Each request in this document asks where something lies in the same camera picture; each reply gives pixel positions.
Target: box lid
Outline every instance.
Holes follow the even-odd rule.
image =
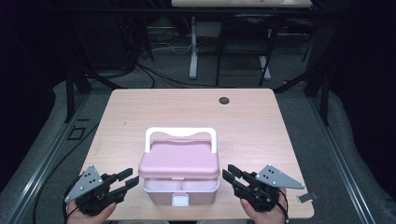
[[[170,139],[153,141],[139,164],[144,178],[213,179],[219,176],[219,157],[213,141]]]

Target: pink plastic box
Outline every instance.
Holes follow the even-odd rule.
[[[153,133],[173,137],[151,141]],[[187,138],[197,133],[209,133],[211,139]],[[173,206],[213,203],[219,188],[215,130],[149,128],[138,172],[144,178],[143,189],[154,203]]]

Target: white handle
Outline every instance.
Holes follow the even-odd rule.
[[[196,133],[209,133],[212,138],[212,153],[218,153],[218,135],[212,128],[158,128],[151,127],[146,131],[145,153],[150,151],[150,137],[153,133],[167,133],[174,137],[187,137]]]

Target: human hand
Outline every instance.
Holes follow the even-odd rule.
[[[108,217],[110,217],[110,215],[116,209],[116,206],[116,203],[112,203],[97,216],[90,217],[80,212],[76,201],[73,200],[69,203],[69,205],[67,205],[67,224],[101,224],[106,221]]]
[[[286,196],[286,189],[281,188],[281,190]],[[278,202],[286,208],[286,199],[282,193],[279,193]],[[270,212],[256,212],[250,203],[241,199],[241,205],[244,208],[246,214],[254,220],[256,224],[284,224],[285,215],[282,210],[275,205],[275,207]]]

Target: table top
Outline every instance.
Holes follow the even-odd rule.
[[[311,7],[310,0],[172,0],[173,7]]]
[[[221,97],[229,103],[221,104]],[[275,95],[268,89],[115,90],[81,171],[93,164],[99,174],[111,175],[131,167],[136,176],[149,127],[211,127],[218,134],[220,170],[233,164],[258,173],[272,164],[304,184]],[[123,185],[117,182],[111,188]],[[111,220],[248,218],[231,184],[222,178],[214,203],[188,207],[154,204],[142,185],[140,177]],[[307,188],[287,189],[291,218],[314,215],[311,202],[297,201],[297,196],[306,193]]]

